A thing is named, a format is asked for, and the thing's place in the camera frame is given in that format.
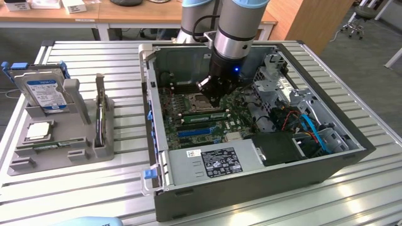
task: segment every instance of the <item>gray carpet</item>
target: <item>gray carpet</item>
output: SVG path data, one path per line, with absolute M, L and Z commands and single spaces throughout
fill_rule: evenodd
M 402 61 L 393 70 L 382 65 L 402 47 L 402 36 L 379 22 L 367 22 L 363 40 L 338 34 L 329 43 L 321 58 L 351 87 L 391 128 L 402 135 Z M 124 33 L 126 40 L 138 38 L 138 29 Z M 43 40 L 94 40 L 91 29 L 0 28 L 0 61 L 34 62 Z M 13 85 L 4 75 L 0 88 Z M 0 137 L 15 108 L 16 100 L 0 94 Z

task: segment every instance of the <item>aluminum extrusion table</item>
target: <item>aluminum extrusion table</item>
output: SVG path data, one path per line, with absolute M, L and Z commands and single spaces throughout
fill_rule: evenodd
M 115 105 L 115 158 L 111 161 L 8 176 L 7 168 L 27 112 L 20 97 L 0 143 L 0 224 L 50 225 L 80 216 L 116 216 L 143 226 L 387 225 L 402 218 L 401 138 L 362 103 L 306 45 L 283 41 L 377 151 L 322 184 L 269 196 L 179 220 L 155 221 L 152 196 L 140 192 L 148 166 L 147 131 L 135 41 L 58 41 L 42 47 L 35 63 L 67 62 L 84 99 L 96 96 L 95 74 L 106 74 Z M 297 77 L 290 68 L 291 77 Z

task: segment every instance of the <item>table leg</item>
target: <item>table leg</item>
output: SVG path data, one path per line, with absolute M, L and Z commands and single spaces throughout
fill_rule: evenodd
M 387 3 L 385 4 L 385 6 L 382 7 L 379 13 L 377 14 L 374 20 L 378 20 L 385 12 L 385 9 L 389 7 L 390 3 L 391 3 L 393 0 L 389 0 Z
M 110 41 L 108 24 L 96 24 L 96 28 L 98 28 L 98 31 L 99 31 L 100 41 Z
M 395 53 L 395 55 L 391 57 L 391 59 L 389 60 L 389 62 L 385 64 L 386 68 L 390 68 L 391 65 L 395 63 L 395 61 L 402 57 L 402 48 L 401 50 Z
M 362 1 L 359 2 L 359 6 L 366 5 L 367 1 L 369 1 L 369 0 L 362 0 Z M 353 13 L 353 15 L 351 15 L 351 17 L 350 17 L 347 23 L 351 23 L 351 21 L 354 20 L 354 16 L 355 16 L 355 15 L 357 15 L 357 13 Z
M 273 24 L 265 24 L 263 30 L 262 30 L 262 32 L 259 34 L 259 37 L 258 37 L 259 41 L 267 41 L 269 40 L 271 31 L 273 31 L 273 27 L 274 27 Z

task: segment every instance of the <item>robotic arm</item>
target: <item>robotic arm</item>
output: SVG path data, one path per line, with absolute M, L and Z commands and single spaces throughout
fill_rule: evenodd
M 188 1 L 194 2 L 194 0 L 183 1 L 182 31 L 186 29 L 184 24 L 188 15 L 191 15 L 192 21 L 195 17 L 198 17 L 198 20 L 204 16 L 196 12 L 192 14 L 184 13 L 188 11 L 188 8 L 186 8 L 186 2 Z M 267 3 L 269 0 L 225 0 L 223 2 L 218 31 L 211 48 L 210 72 L 207 77 L 196 83 L 212 106 L 219 106 L 220 98 L 239 86 L 242 66 L 250 52 Z M 211 5 L 210 0 L 203 1 L 191 10 L 207 5 Z M 202 31 L 195 30 L 195 36 L 199 36 L 200 32 L 206 32 L 207 27 L 202 26 L 202 29 Z

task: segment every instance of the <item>gray component holder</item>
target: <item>gray component holder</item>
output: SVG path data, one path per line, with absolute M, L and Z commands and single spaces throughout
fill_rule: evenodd
M 80 104 L 71 104 L 68 109 L 76 109 L 75 113 L 54 113 L 46 115 L 42 108 L 26 107 L 31 117 L 27 117 L 22 130 L 16 150 L 12 156 L 8 174 L 11 176 L 34 173 L 44 170 L 71 167 L 114 159 L 114 105 L 115 102 L 108 98 L 108 111 L 106 112 L 106 146 L 94 148 L 96 137 L 96 102 L 83 101 Z M 88 122 L 79 112 L 88 112 Z M 36 122 L 54 122 L 50 128 L 51 140 L 46 141 L 50 145 L 59 145 L 58 148 L 40 150 L 32 147 L 36 141 L 24 142 L 28 126 Z

